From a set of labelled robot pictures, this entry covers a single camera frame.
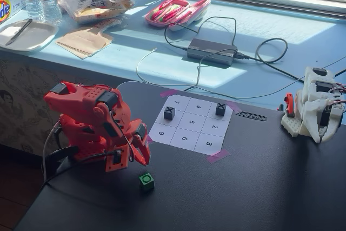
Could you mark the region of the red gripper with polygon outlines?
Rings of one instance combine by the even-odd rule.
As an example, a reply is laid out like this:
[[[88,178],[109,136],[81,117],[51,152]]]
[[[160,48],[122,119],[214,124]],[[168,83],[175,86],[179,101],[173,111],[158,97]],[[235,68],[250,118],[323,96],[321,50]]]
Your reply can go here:
[[[130,121],[129,129],[126,131],[126,137],[134,145],[135,160],[141,165],[150,163],[151,151],[149,147],[150,136],[147,127],[141,119]]]

